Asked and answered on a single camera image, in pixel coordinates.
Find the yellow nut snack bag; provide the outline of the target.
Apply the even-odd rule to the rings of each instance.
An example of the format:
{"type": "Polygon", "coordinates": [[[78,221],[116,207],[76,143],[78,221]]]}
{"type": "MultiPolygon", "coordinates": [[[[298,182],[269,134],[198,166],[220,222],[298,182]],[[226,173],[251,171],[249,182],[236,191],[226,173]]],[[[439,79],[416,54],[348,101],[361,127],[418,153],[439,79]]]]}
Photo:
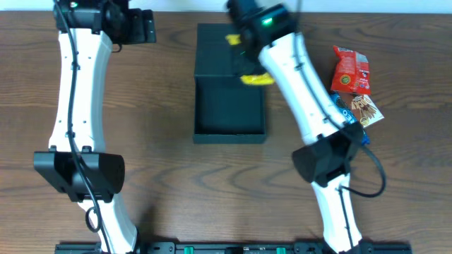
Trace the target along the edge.
{"type": "MultiPolygon", "coordinates": [[[[225,39],[230,46],[240,44],[244,48],[238,34],[228,34],[225,36],[225,39]]],[[[264,86],[272,85],[275,82],[275,80],[265,69],[263,69],[263,74],[261,75],[243,75],[238,77],[245,85],[264,86]]]]}

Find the black gift box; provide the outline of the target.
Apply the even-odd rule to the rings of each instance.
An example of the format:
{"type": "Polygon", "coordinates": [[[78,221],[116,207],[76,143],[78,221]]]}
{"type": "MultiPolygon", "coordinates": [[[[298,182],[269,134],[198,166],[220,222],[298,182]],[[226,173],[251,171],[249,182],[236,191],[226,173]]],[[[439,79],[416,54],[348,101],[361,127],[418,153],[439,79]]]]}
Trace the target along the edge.
{"type": "Polygon", "coordinates": [[[265,88],[232,73],[230,24],[200,23],[194,69],[196,144],[261,144],[266,133],[265,88]]]}

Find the red snack bag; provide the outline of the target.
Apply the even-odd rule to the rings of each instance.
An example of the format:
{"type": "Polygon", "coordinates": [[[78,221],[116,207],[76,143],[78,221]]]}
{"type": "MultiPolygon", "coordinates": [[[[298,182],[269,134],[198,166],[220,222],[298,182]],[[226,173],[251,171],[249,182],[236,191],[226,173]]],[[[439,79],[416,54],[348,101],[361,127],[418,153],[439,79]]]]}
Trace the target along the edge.
{"type": "Polygon", "coordinates": [[[333,74],[332,91],[370,95],[370,68],[367,57],[344,47],[334,46],[333,50],[339,61],[333,74]]]}

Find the brown Pocky box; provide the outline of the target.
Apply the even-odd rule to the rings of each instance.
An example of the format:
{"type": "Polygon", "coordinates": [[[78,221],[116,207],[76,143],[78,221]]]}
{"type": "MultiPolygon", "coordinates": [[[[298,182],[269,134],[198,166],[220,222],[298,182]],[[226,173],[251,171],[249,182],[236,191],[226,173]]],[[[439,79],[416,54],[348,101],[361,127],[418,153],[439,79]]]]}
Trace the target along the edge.
{"type": "Polygon", "coordinates": [[[341,99],[364,128],[383,120],[384,116],[369,95],[339,93],[341,99]]]}

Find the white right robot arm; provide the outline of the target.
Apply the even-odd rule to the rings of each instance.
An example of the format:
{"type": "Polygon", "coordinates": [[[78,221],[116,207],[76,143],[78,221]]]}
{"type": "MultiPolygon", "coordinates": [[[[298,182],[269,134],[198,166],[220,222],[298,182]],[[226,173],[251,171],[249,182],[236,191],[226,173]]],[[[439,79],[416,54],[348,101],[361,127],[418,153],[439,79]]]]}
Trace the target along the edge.
{"type": "Polygon", "coordinates": [[[292,161],[314,189],[326,248],[359,253],[362,235],[348,187],[362,127],[348,123],[332,102],[295,18],[282,4],[263,8],[255,1],[229,0],[227,10],[245,49],[275,80],[297,122],[304,147],[292,153],[292,161]]]}

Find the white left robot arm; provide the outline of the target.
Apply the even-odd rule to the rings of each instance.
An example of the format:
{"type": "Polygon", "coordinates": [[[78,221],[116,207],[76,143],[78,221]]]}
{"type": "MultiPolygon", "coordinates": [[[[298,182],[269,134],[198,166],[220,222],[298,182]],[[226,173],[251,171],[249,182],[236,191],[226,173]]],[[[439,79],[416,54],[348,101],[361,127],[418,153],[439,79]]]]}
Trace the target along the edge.
{"type": "Polygon", "coordinates": [[[57,0],[53,9],[61,52],[56,119],[48,148],[34,153],[33,166],[57,192],[85,213],[98,243],[60,243],[57,253],[137,253],[139,232],[121,190],[125,161],[108,153],[102,120],[110,56],[124,45],[154,43],[150,9],[127,1],[57,0]]]}

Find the blue Oreo cookie pack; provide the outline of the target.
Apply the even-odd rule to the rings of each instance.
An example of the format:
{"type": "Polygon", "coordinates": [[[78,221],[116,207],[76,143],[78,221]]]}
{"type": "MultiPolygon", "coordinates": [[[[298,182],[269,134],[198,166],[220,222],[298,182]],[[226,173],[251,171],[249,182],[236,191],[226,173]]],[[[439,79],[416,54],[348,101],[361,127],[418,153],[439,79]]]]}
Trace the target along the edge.
{"type": "MultiPolygon", "coordinates": [[[[330,98],[335,103],[336,108],[343,114],[343,116],[346,118],[348,123],[356,123],[358,122],[357,117],[352,113],[349,106],[346,105],[346,103],[343,101],[343,99],[340,97],[338,93],[330,94],[330,98]]],[[[363,129],[363,136],[362,136],[362,145],[369,145],[370,139],[367,135],[367,132],[363,129]]]]}

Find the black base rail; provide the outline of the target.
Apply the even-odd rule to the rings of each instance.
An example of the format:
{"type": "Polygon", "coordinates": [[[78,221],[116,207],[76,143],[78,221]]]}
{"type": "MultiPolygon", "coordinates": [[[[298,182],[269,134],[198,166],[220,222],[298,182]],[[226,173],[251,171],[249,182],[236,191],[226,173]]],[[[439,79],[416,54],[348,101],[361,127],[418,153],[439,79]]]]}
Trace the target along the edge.
{"type": "MultiPolygon", "coordinates": [[[[328,254],[333,250],[325,243],[299,241],[280,244],[244,243],[144,243],[132,251],[135,254],[328,254]]],[[[412,254],[405,243],[361,242],[348,251],[356,254],[412,254]]]]}

